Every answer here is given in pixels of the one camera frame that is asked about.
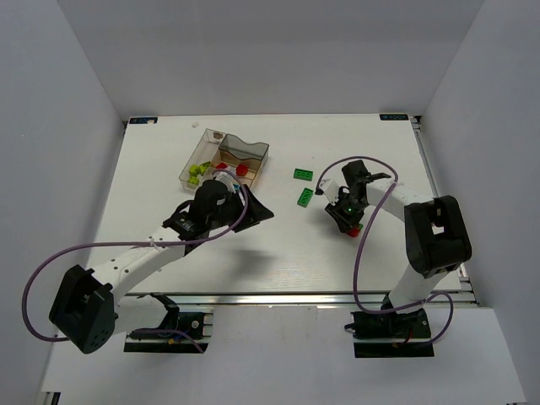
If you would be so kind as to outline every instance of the red block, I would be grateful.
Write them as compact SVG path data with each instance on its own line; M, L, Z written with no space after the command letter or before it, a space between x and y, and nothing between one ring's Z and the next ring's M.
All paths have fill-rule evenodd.
M245 175L247 175L247 166L238 165L238 167L236 167L236 175L240 177L244 177Z
M355 238L359 235L360 229L359 227L352 228L349 232L347 232L347 235L349 235L351 238Z

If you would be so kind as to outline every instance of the robotic arm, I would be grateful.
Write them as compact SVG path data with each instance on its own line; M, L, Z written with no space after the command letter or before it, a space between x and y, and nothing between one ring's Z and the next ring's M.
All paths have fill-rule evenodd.
M242 190L247 196L244 202L240 198ZM235 190L231 178L220 172L197 189L193 200L183 202L163 222L148 238L149 246L132 248L93 269L75 266L67 270L49 319L85 354L93 353L115 333L166 327L178 309L164 295L122 298L164 265L208 241L211 230L237 222L233 231L240 232L270 218L273 213L258 202L248 187ZM178 240L201 242L179 246Z
M341 232L356 236L365 209L378 205L393 181L384 173L372 175L362 160L345 165L342 172L347 186L323 180L316 193L327 197L325 210ZM381 307L396 310L353 313L357 338L406 337L415 322L425 319L423 304L437 283L472 255L454 197L431 197L397 185L381 207L405 224L409 264Z

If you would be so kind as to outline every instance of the white tabletop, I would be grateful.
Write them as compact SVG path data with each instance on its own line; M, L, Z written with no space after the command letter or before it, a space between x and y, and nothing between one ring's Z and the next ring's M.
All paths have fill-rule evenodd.
M431 193L408 121L380 121L377 115L164 116L155 124L127 126L96 240L144 240L177 205L192 198L178 175L205 128L269 143L269 158L253 191L275 218L200 246L134 291L349 292L359 238L339 233L324 211L324 197L314 196L308 208L296 205L305 187L315 190L316 181L294 179L294 169L312 170L317 178L333 161L363 154L394 166L409 188ZM384 169L366 165L371 172ZM330 175L344 184L339 169ZM123 250L94 249L89 264ZM364 249L359 288L391 290L407 263L402 223L381 213ZM459 288L456 273L437 286Z

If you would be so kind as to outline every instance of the white backdrop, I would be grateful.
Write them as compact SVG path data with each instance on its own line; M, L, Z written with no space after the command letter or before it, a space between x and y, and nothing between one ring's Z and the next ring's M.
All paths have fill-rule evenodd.
M499 319L527 403L540 404L540 3L488 0L424 117L443 192L460 201L472 285Z
M58 0L122 119L422 114L483 0Z
M93 239L122 124L54 0L0 5L1 403L35 403L51 348L24 328L24 283L64 247ZM29 300L44 334L62 269L46 269Z

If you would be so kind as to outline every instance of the purple cable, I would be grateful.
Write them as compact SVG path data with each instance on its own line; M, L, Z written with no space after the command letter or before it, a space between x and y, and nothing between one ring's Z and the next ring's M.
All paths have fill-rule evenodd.
M371 214L370 219L368 220L368 223L365 226L364 231L362 232L362 236L360 237L360 243L359 243L359 246L358 246L358 251L356 253L356 260L354 261L354 272L353 272L353 296L354 296L354 302L360 308L361 311L363 311L363 312L365 312L367 314L385 315L385 314L391 314L391 313L397 312L397 311L406 310L408 308L413 308L414 306L423 305L426 302L430 302L433 298L435 298L438 295L444 295L448 299L448 301L450 302L450 315L448 316L448 321L446 322L445 326L443 327L441 333L439 333L437 336L435 336L433 339L431 339L426 344L433 343L436 340L438 340L446 332L446 330L450 326L450 322L451 322L452 317L454 315L454 303L453 303L452 298L450 297L449 294L444 293L444 292L434 293L426 300L414 301L414 302L411 302L410 304L396 306L394 308L389 308L387 310L370 310L368 308L365 308L362 305L362 303L360 302L359 292L358 292L358 274L359 274L359 269L360 269L360 259L362 257L362 252L364 251L365 242L366 242L368 234L369 234L369 232L371 230L371 226L373 225L373 222L375 221L375 217L377 216L377 214L381 210L381 208L384 205L385 201L388 199L388 197L392 194L393 190L396 188L397 181L399 180L399 175L397 174L397 171L393 167L391 167L388 163L383 162L382 160L379 160L379 159L376 159L376 158L371 158L370 156L351 156L351 157L348 157L348 158L340 159L340 160L332 163L331 165L329 165L325 170L323 170L322 173L321 173L321 176L319 176L319 180L317 181L316 189L319 189L319 185L321 184L322 177L333 166L338 165L338 164L340 164L342 162L346 162L348 160L358 160L358 159L371 160L373 162L376 162L376 163L378 163L380 165L385 166L394 175L394 182L390 185L390 187L388 187L388 190L386 190L386 192L385 192L384 196L382 197L382 199L375 206L375 208L373 210L373 213Z
M93 243L83 243L82 245L76 245L68 247L62 251L59 251L58 253L55 253L48 259L46 259L42 264L38 266L38 268L32 273L30 278L28 279L28 282L24 286L23 291L23 299L21 304L21 310L23 313L23 322L28 331L34 335L36 338L43 340L45 342L66 342L69 340L67 337L49 337L42 335L41 333L37 332L35 328L32 326L32 323L30 322L30 319L28 317L28 295L30 293L30 287L32 286L32 283L37 278L37 276L41 273L41 271L47 267L49 264L54 262L58 257L64 256L72 251L80 251L82 249L89 249L92 247L113 247L113 246L130 246L130 247L150 247L150 246L188 246L188 245L200 245L205 242L209 242L211 240L216 240L220 238L221 236L228 234L231 230L236 228L236 226L241 222L242 219L246 216L247 213L247 191L246 186L242 184L240 179L234 174L231 173L228 170L224 169L216 169L216 171L223 171L224 173L227 173L228 175L232 176L233 179L238 182L238 184L241 185L240 189L242 190L242 195L244 196L244 209L242 210L242 213L240 214L240 217L227 229L225 229L223 232L220 232L214 236L209 236L208 238L204 239L197 239L197 240L178 240L175 242L141 242L141 241L133 241L133 242L93 242Z
M135 329L133 332L135 333L148 333L148 334L154 334L154 333L174 333L175 335L181 335L183 338L186 338L189 340L193 346L199 351L199 353L204 353L203 348L199 346L199 344L193 339L193 337L189 336L187 333L178 331L176 329L151 329L149 327L142 327L141 329Z

